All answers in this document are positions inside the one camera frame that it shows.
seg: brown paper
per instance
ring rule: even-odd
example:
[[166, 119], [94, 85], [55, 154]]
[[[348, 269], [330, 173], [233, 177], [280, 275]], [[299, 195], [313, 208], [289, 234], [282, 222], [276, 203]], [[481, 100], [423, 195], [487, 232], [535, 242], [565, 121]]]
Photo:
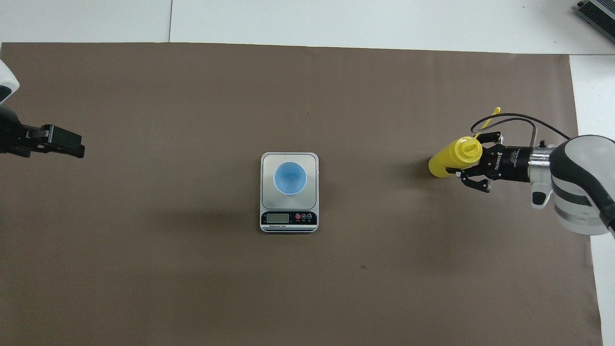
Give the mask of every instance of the brown paper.
[[[85, 158], [1, 155], [3, 345], [600, 345], [589, 237], [530, 186], [427, 160], [493, 108], [576, 134], [565, 55], [4, 44], [22, 123]], [[499, 128], [527, 145], [530, 127]], [[561, 143], [543, 127], [539, 139]], [[258, 225], [267, 151], [320, 158], [320, 227]]]

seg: scale platform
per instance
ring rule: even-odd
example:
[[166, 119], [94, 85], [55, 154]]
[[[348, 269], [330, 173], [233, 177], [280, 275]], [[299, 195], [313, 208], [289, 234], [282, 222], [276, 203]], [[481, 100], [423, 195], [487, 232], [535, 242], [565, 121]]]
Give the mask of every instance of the scale platform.
[[319, 223], [318, 156], [265, 153], [261, 158], [261, 229], [310, 233]]

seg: yellow bottle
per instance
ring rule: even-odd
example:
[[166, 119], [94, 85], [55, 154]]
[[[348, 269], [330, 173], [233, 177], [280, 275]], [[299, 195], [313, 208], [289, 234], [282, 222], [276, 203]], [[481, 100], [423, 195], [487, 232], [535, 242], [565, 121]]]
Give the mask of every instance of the yellow bottle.
[[483, 154], [483, 147], [475, 137], [461, 137], [429, 159], [429, 172], [438, 178], [448, 177], [446, 167], [468, 168]]

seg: blue circle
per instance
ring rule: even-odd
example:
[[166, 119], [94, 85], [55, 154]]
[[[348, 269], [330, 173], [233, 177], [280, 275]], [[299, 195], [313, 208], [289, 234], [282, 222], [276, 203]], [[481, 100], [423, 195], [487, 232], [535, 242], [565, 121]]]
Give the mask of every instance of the blue circle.
[[281, 193], [294, 195], [306, 186], [307, 177], [306, 171], [298, 163], [284, 162], [273, 173], [273, 184]]

